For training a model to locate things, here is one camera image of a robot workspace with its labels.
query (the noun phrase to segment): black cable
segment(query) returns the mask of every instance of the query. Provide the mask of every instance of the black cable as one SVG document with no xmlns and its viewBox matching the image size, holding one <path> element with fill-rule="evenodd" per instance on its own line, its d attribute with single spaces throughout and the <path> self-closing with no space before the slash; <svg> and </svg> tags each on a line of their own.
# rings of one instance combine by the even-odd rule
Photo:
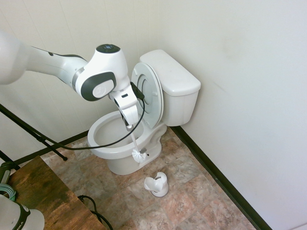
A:
<svg viewBox="0 0 307 230">
<path fill-rule="evenodd" d="M 94 205 L 94 210 L 95 210 L 95 212 L 98 212 L 98 211 L 97 211 L 96 203 L 95 203 L 95 201 L 94 201 L 91 197 L 89 197 L 89 196 L 87 196 L 87 195 L 80 195 L 80 196 L 78 196 L 78 198 L 79 198 L 82 202 L 83 202 L 83 198 L 88 198 L 88 199 L 90 199 L 90 200 L 92 201 L 93 205 Z"/>
<path fill-rule="evenodd" d="M 128 137 L 136 128 L 137 126 L 139 125 L 139 123 L 142 121 L 143 119 L 143 116 L 144 116 L 144 113 L 145 113 L 145 102 L 143 99 L 141 99 L 141 101 L 143 102 L 143 112 L 142 112 L 142 115 L 138 121 L 138 123 L 135 125 L 135 127 L 133 128 L 133 130 L 131 130 L 127 135 L 125 135 L 123 138 L 113 142 L 113 143 L 110 143 L 110 144 L 107 144 L 107 145 L 100 145 L 100 146 L 94 146 L 94 147 L 81 147 L 81 148 L 70 148 L 70 147 L 67 147 L 65 145 L 62 145 L 60 143 L 57 143 L 56 141 L 50 139 L 49 137 L 46 137 L 44 134 L 40 133 L 39 131 L 37 131 L 36 129 L 32 128 L 31 127 L 31 130 L 35 133 L 37 133 L 38 135 L 40 135 L 42 138 L 50 141 L 51 143 L 53 143 L 54 145 L 58 146 L 58 147 L 61 147 L 63 149 L 67 149 L 67 150 L 92 150 L 92 149 L 98 149 L 98 148 L 104 148 L 104 147 L 108 147 L 108 146 L 111 146 L 111 145 L 114 145 L 116 143 L 119 143 L 120 141 L 122 141 L 123 139 L 125 139 L 126 137 Z"/>
<path fill-rule="evenodd" d="M 89 196 L 87 196 L 87 195 L 80 195 L 80 196 L 78 196 L 78 198 L 79 198 L 82 202 L 83 202 L 83 198 L 88 198 L 88 199 L 90 199 L 90 200 L 92 201 L 93 205 L 94 205 L 94 210 L 95 210 L 95 211 L 92 211 L 92 210 L 91 210 L 91 213 L 93 213 L 93 214 L 95 214 L 95 215 L 97 216 L 97 218 L 98 218 L 98 220 L 100 221 L 100 223 L 102 223 L 101 219 L 103 219 L 104 222 L 109 226 L 110 230 L 113 230 L 112 225 L 109 223 L 109 221 L 107 221 L 107 219 L 106 219 L 103 215 L 101 215 L 100 213 L 97 212 L 96 203 L 95 203 L 95 201 L 94 201 L 91 197 L 89 197 Z"/>
<path fill-rule="evenodd" d="M 91 210 L 91 213 L 93 213 L 93 214 L 95 214 L 95 215 L 101 217 L 101 218 L 105 221 L 105 223 L 109 226 L 110 230 L 113 230 L 112 225 L 109 223 L 109 221 L 107 221 L 106 218 L 104 218 L 103 215 L 101 215 L 101 214 L 98 213 L 98 212 L 92 211 L 92 210 Z"/>
</svg>

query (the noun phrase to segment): tripod leg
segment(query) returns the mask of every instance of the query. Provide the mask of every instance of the tripod leg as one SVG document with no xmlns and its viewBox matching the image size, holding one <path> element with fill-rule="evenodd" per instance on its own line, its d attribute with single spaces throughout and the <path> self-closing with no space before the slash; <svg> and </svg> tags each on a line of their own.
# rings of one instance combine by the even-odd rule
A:
<svg viewBox="0 0 307 230">
<path fill-rule="evenodd" d="M 43 143 L 45 146 L 50 148 L 52 151 L 54 151 L 58 156 L 60 156 L 64 161 L 67 161 L 67 157 L 64 157 L 62 154 L 60 154 L 54 147 L 49 145 L 47 142 L 45 142 L 45 139 L 43 139 L 41 136 L 37 134 L 37 130 L 34 129 L 32 126 L 28 125 L 26 122 L 24 122 L 22 119 L 20 119 L 18 116 L 13 114 L 10 110 L 5 108 L 2 104 L 0 104 L 0 112 L 2 112 L 4 115 L 6 115 L 10 120 L 18 124 L 21 128 L 23 128 L 25 131 L 27 131 L 29 134 L 31 134 L 33 137 L 35 137 L 36 140 Z"/>
<path fill-rule="evenodd" d="M 54 147 L 52 147 L 51 145 L 49 145 L 47 142 L 45 141 L 41 141 L 41 143 L 43 143 L 44 145 L 46 145 L 48 148 L 50 148 L 52 151 L 54 151 L 59 157 L 61 157 L 64 161 L 67 161 L 67 157 L 64 157 L 60 152 L 58 152 Z"/>
<path fill-rule="evenodd" d="M 11 158 L 5 155 L 4 152 L 2 152 L 1 150 L 0 150 L 0 158 L 4 160 L 5 162 L 9 162 L 9 161 L 13 162 L 15 164 L 15 167 L 14 167 L 15 170 L 20 169 L 20 167 Z"/>
</svg>

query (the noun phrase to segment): power cord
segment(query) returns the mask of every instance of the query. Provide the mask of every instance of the power cord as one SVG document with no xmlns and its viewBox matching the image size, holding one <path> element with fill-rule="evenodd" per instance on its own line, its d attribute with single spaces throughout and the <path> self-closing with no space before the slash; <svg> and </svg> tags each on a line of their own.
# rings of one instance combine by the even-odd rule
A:
<svg viewBox="0 0 307 230">
<path fill-rule="evenodd" d="M 140 122 L 142 121 L 143 119 L 143 116 L 144 116 L 144 113 L 145 113 L 145 102 L 144 102 L 144 99 L 140 99 L 143 103 L 143 112 L 142 112 L 142 115 L 138 121 L 138 123 L 135 125 L 135 127 L 127 134 L 125 135 L 123 138 L 113 142 L 113 143 L 110 143 L 110 144 L 107 144 L 107 145 L 100 145 L 100 146 L 93 146 L 93 147 L 81 147 L 81 148 L 71 148 L 71 147 L 67 147 L 65 145 L 62 145 L 60 143 L 57 143 L 56 141 L 50 139 L 49 137 L 46 137 L 44 134 L 42 134 L 41 132 L 39 132 L 38 130 L 36 130 L 35 128 L 29 126 L 28 128 L 30 130 L 32 130 L 33 132 L 35 132 L 36 134 L 40 135 L 43 139 L 45 140 L 48 140 L 50 141 L 51 143 L 53 143 L 54 145 L 58 146 L 59 148 L 63 148 L 63 149 L 67 149 L 67 150 L 92 150 L 92 149 L 98 149 L 98 148 L 104 148 L 104 147 L 108 147 L 108 146 L 111 146 L 111 145 L 114 145 L 116 143 L 119 143 L 120 141 L 122 141 L 123 139 L 125 139 L 126 137 L 130 136 L 131 133 L 133 133 L 133 131 L 138 127 L 138 125 L 140 124 Z"/>
<path fill-rule="evenodd" d="M 89 197 L 87 195 L 80 195 L 80 196 L 78 196 L 78 198 L 82 201 L 82 203 L 84 201 L 83 198 L 90 199 L 92 201 L 93 205 L 94 205 L 94 211 L 91 210 L 91 213 L 93 213 L 93 214 L 95 214 L 97 216 L 97 218 L 100 221 L 100 223 L 102 223 L 101 219 L 103 219 L 104 222 L 109 226 L 110 230 L 113 230 L 112 225 L 109 223 L 109 221 L 107 221 L 107 219 L 103 215 L 101 215 L 100 213 L 97 212 L 96 203 L 95 203 L 95 201 L 91 197 Z"/>
<path fill-rule="evenodd" d="M 10 200 L 15 200 L 16 191 L 8 184 L 0 184 L 0 191 L 6 192 L 4 195 L 8 194 Z"/>
</svg>

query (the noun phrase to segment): toilet tank lid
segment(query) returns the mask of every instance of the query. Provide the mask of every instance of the toilet tank lid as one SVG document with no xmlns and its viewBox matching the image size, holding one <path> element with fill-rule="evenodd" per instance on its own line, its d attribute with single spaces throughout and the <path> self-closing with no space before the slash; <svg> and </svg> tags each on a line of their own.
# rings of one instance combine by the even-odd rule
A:
<svg viewBox="0 0 307 230">
<path fill-rule="evenodd" d="M 157 74 L 163 91 L 171 96 L 183 96 L 197 92 L 201 82 L 165 51 L 159 49 L 140 57 Z"/>
</svg>

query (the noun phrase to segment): toilet tank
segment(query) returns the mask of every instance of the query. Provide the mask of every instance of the toilet tank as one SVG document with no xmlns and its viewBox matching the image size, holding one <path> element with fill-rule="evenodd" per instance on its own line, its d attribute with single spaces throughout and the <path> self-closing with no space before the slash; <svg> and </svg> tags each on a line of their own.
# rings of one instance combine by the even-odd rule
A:
<svg viewBox="0 0 307 230">
<path fill-rule="evenodd" d="M 140 57 L 160 80 L 164 111 L 161 121 L 167 126 L 187 123 L 193 113 L 201 83 L 163 50 L 154 50 Z"/>
</svg>

